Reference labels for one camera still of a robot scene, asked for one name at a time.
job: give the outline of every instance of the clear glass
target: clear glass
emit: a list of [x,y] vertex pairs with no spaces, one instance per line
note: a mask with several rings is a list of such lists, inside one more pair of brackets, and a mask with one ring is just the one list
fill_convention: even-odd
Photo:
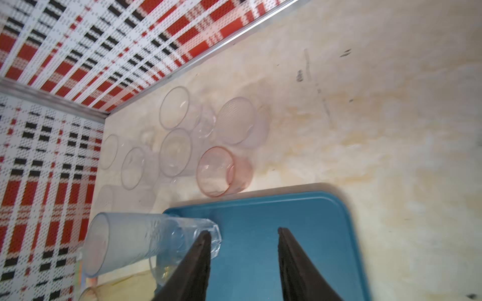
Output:
[[247,98],[236,97],[221,108],[214,130],[223,143],[256,148],[266,142],[269,124],[266,108],[257,109]]
[[167,134],[159,151],[162,173],[175,177],[186,169],[193,153],[192,142],[188,132],[183,129],[175,129]]
[[202,155],[196,173],[199,189],[208,197],[241,192],[252,178],[249,160],[222,146],[212,147]]
[[97,195],[95,204],[107,204],[103,206],[105,210],[96,211],[94,214],[100,212],[135,212],[135,213],[149,213],[154,207],[156,196],[145,186],[138,186],[132,190],[127,190],[121,186],[104,185]]
[[99,167],[102,170],[120,169],[127,153],[135,143],[118,135],[109,135],[101,145]]
[[103,301],[102,292],[98,292],[95,288],[86,288],[80,295],[79,301]]
[[166,130],[194,129],[201,118],[202,105],[195,101],[185,87],[170,90],[159,109],[159,122]]
[[131,190],[138,185],[154,187],[159,178],[158,156],[146,146],[137,146],[125,156],[120,171],[122,186]]
[[205,139],[211,135],[216,124],[216,113],[214,109],[208,105],[202,105],[201,118],[197,126],[192,130],[193,139]]
[[151,249],[160,253],[149,258],[149,265],[156,282],[163,286],[181,263],[199,234],[207,230],[211,234],[211,258],[218,255],[221,248],[221,233],[216,223],[208,219],[171,218],[167,239],[153,237]]
[[217,255],[221,235],[210,220],[165,214],[99,213],[92,220],[82,248],[83,270],[92,278],[166,250],[189,249],[191,239],[187,237],[199,235],[202,230],[212,232],[218,239],[218,244],[211,246],[217,248]]
[[194,176],[202,153],[208,148],[199,132],[175,129],[167,134],[159,151],[161,172],[170,178]]

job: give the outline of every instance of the blue tray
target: blue tray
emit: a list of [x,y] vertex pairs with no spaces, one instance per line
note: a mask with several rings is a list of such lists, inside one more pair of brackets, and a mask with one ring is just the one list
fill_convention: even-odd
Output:
[[345,205],[326,192],[306,192],[169,208],[164,213],[208,218],[223,242],[211,261],[208,301],[283,300],[278,227],[289,228],[345,301],[371,300]]

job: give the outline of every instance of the metal frame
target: metal frame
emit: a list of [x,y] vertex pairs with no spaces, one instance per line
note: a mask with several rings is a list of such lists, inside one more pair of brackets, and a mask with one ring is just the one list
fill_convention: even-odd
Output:
[[107,113],[102,113],[84,105],[66,100],[60,96],[20,84],[12,79],[0,78],[0,93],[100,123],[105,123],[105,119],[108,116]]
[[151,93],[155,89],[158,89],[171,81],[172,79],[181,76],[185,72],[189,71],[190,69],[202,64],[207,59],[213,57],[217,53],[223,51],[229,46],[235,45],[237,42],[241,41],[242,39],[247,38],[251,34],[255,33],[256,30],[260,30],[273,21],[276,21],[288,13],[294,11],[301,5],[304,5],[309,0],[287,0],[283,2],[281,5],[273,8],[272,10],[266,12],[266,14],[262,15],[261,17],[255,19],[248,25],[244,26],[243,28],[237,30],[227,38],[223,39],[216,45],[212,46],[205,52],[201,53],[185,65],[182,65],[178,69],[176,69],[173,73],[169,74],[168,76],[164,77],[163,79],[159,80],[155,84],[147,87],[142,92],[128,100],[127,102],[119,105],[110,113],[103,113],[98,110],[77,104],[75,102],[66,100],[62,97],[57,95],[50,94],[45,91],[36,90],[30,86],[20,84],[14,80],[0,78],[0,92],[5,93],[14,97],[18,97],[23,100],[31,101],[40,105],[44,105],[47,107],[51,107],[53,109],[61,110],[69,114],[73,114],[79,117],[87,118],[93,121],[105,122],[105,118],[107,118],[110,114],[113,114],[126,106],[132,104],[133,102],[141,99],[142,97],[146,96],[147,94]]
[[229,35],[227,38],[221,40],[216,45],[213,45],[211,48],[206,50],[205,52],[201,53],[200,55],[196,56],[194,59],[189,61],[187,64],[182,65],[178,69],[176,69],[173,73],[169,74],[168,76],[164,77],[163,79],[157,81],[155,84],[145,88],[142,92],[131,98],[130,100],[126,101],[125,103],[119,105],[115,109],[110,112],[114,114],[115,112],[122,110],[126,106],[130,105],[131,103],[141,99],[142,97],[146,96],[147,94],[153,92],[155,89],[158,89],[171,81],[174,78],[181,76],[182,74],[186,73],[187,71],[191,70],[192,68],[202,64],[207,59],[213,57],[215,54],[225,50],[229,46],[236,44],[237,42],[241,41],[242,39],[247,38],[251,34],[255,33],[256,30],[260,30],[273,21],[279,20],[280,18],[284,17],[288,13],[294,11],[301,5],[304,5],[309,0],[287,0],[283,2],[281,5],[273,8],[272,10],[266,12],[266,14],[262,15],[261,17],[255,19],[251,23],[247,24],[243,28],[237,30],[236,32]]

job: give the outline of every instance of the plaid fabric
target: plaid fabric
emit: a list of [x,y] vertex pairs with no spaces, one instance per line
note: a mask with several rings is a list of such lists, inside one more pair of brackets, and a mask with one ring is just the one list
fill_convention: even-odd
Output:
[[103,128],[0,94],[0,300],[71,300]]
[[111,111],[283,1],[2,2],[0,76]]

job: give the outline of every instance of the glass rim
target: glass rim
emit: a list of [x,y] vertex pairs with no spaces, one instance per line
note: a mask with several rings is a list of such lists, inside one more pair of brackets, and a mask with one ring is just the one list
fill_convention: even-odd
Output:
[[[133,152],[135,149],[140,150],[140,151],[142,152],[142,156],[143,156],[143,158],[144,158],[144,159],[142,160],[142,172],[141,172],[141,177],[139,178],[139,181],[137,181],[137,183],[136,183],[132,188],[128,188],[128,187],[126,187],[127,185],[124,184],[124,180],[122,179],[122,173],[124,172],[125,160],[127,159],[128,155],[129,155],[131,152]],[[146,154],[145,154],[144,150],[143,150],[141,147],[138,147],[138,146],[133,147],[133,148],[125,155],[124,161],[122,162],[122,166],[121,166],[121,168],[120,168],[120,170],[121,170],[121,171],[120,171],[120,174],[121,174],[121,175],[120,175],[120,183],[122,184],[122,187],[124,187],[124,188],[127,189],[127,190],[133,190],[134,188],[136,188],[136,187],[139,185],[139,183],[141,183],[142,177],[144,176],[144,173],[146,172],[146,164],[145,164],[146,162],[145,162],[145,161],[146,161]]]
[[[191,145],[191,150],[190,150],[190,152],[189,152],[189,158],[187,159],[185,166],[182,168],[182,170],[181,170],[178,174],[168,175],[168,174],[166,174],[166,172],[165,172],[165,171],[163,170],[163,168],[162,168],[162,158],[161,158],[161,156],[162,156],[162,147],[164,146],[164,143],[166,142],[166,140],[167,140],[167,138],[169,137],[169,135],[171,135],[171,134],[174,133],[174,132],[180,132],[180,131],[183,132],[183,133],[186,135],[186,137],[187,137],[188,140],[189,140],[189,144]],[[189,162],[191,161],[192,151],[193,151],[192,139],[191,139],[191,136],[189,135],[188,131],[185,130],[185,129],[182,129],[182,128],[173,129],[172,131],[170,131],[170,132],[167,134],[167,136],[164,138],[164,140],[163,140],[162,143],[161,143],[161,148],[159,149],[159,169],[161,170],[161,172],[162,172],[166,177],[173,178],[173,177],[178,176],[180,173],[182,173],[182,172],[186,169],[187,165],[188,165]]]
[[204,152],[204,154],[202,154],[201,158],[199,159],[199,162],[198,162],[198,166],[196,168],[196,182],[198,183],[198,188],[199,190],[201,190],[201,192],[205,195],[205,196],[208,196],[208,197],[220,197],[220,196],[223,196],[226,191],[229,190],[229,188],[233,185],[233,181],[231,181],[231,183],[228,183],[228,181],[226,180],[226,184],[228,185],[228,187],[226,188],[225,191],[223,191],[222,193],[218,194],[218,195],[214,195],[214,194],[209,194],[207,193],[202,187],[201,187],[201,184],[199,183],[199,165],[201,163],[201,160],[202,160],[202,157],[204,157],[208,152],[210,152],[211,150],[215,149],[215,148],[219,148],[223,151],[225,151],[230,157],[231,157],[231,161],[233,162],[233,167],[232,167],[232,172],[233,172],[233,179],[235,178],[236,176],[236,164],[234,163],[234,155],[233,153],[228,150],[227,148],[225,148],[224,146],[213,146],[211,147],[210,149],[208,149],[207,151]]
[[149,270],[151,272],[152,277],[156,281],[157,285],[162,285],[162,282],[159,280],[159,275],[157,275],[156,272],[154,272],[154,270],[158,268],[158,266],[157,266],[157,256],[160,255],[160,254],[162,254],[162,252],[160,252],[156,255],[153,255],[153,256],[151,256],[147,259],[147,261],[149,262]]
[[117,157],[117,153],[119,152],[119,136],[116,135],[116,134],[110,134],[110,135],[107,136],[107,138],[104,140],[104,143],[107,142],[107,140],[108,140],[110,137],[117,139],[116,153],[114,154],[114,158],[113,158],[112,162],[109,164],[109,166],[107,166],[107,167],[105,167],[105,168],[102,167],[102,164],[101,164],[100,159],[99,159],[99,167],[100,167],[100,169],[102,169],[102,170],[108,170],[108,169],[112,166],[112,164],[114,164],[114,161],[116,160],[116,157]]
[[[183,89],[183,90],[186,91],[186,93],[187,93],[187,109],[186,109],[186,113],[184,114],[184,116],[182,117],[182,119],[178,122],[178,124],[176,124],[176,125],[173,126],[172,128],[168,128],[168,127],[166,127],[166,126],[162,123],[161,111],[162,111],[162,106],[163,106],[163,105],[165,104],[165,102],[166,102],[167,96],[169,96],[169,94],[170,94],[172,91],[174,91],[175,89]],[[190,105],[191,105],[191,93],[189,93],[189,90],[188,90],[186,87],[184,87],[184,86],[177,86],[177,87],[174,87],[174,88],[170,89],[169,92],[167,92],[166,96],[164,96],[164,99],[162,100],[162,104],[161,104],[161,106],[160,106],[160,108],[159,108],[159,123],[160,123],[161,126],[162,126],[164,129],[166,129],[166,130],[174,130],[174,129],[176,129],[176,128],[184,121],[184,119],[186,118],[187,112],[189,111]]]
[[90,223],[89,227],[88,227],[88,230],[90,230],[91,226],[93,225],[93,223],[95,222],[95,220],[98,220],[100,219],[100,216],[102,216],[105,220],[106,220],[106,223],[107,223],[107,246],[106,246],[106,251],[104,252],[104,254],[102,255],[102,263],[100,264],[98,270],[91,274],[91,275],[88,275],[87,272],[85,272],[85,275],[88,276],[89,278],[93,278],[93,277],[97,277],[97,273],[100,271],[100,269],[102,268],[102,266],[104,265],[104,261],[106,260],[106,256],[107,256],[107,251],[109,250],[109,243],[110,243],[110,239],[109,239],[109,236],[110,236],[110,221],[109,221],[109,218],[107,218],[107,214],[105,212],[100,212],[98,214],[96,214],[96,216],[94,216],[94,218],[92,219],[92,222]]
[[256,107],[254,106],[253,102],[251,102],[251,100],[249,100],[248,98],[246,97],[242,97],[242,96],[236,96],[236,97],[233,97],[231,98],[230,100],[228,100],[222,107],[221,109],[219,110],[219,112],[217,113],[216,115],[216,124],[214,125],[213,128],[216,128],[216,127],[219,127],[220,125],[220,122],[219,122],[219,116],[221,115],[223,109],[225,109],[231,102],[234,102],[234,101],[243,101],[243,102],[246,102],[246,103],[249,103],[249,106],[251,107],[253,113],[255,114],[255,118],[254,118],[254,123],[253,123],[253,126],[251,128],[248,129],[248,131],[246,131],[246,137],[244,137],[241,141],[238,141],[238,142],[235,142],[235,143],[229,143],[229,142],[226,142],[223,135],[221,136],[221,140],[223,140],[224,143],[228,144],[228,145],[238,145],[238,144],[241,144],[244,140],[248,139],[248,137],[251,135],[251,133],[253,132],[254,128],[256,127],[256,124],[258,123],[258,120],[257,120],[257,110],[256,110]]
[[79,297],[79,301],[82,301],[82,297],[87,294],[89,291],[92,291],[92,293],[94,294],[95,298],[97,299],[97,301],[101,301],[99,299],[99,295],[97,294],[97,292],[95,291],[95,289],[93,287],[88,287],[88,288],[85,288],[84,291],[80,294],[80,297]]

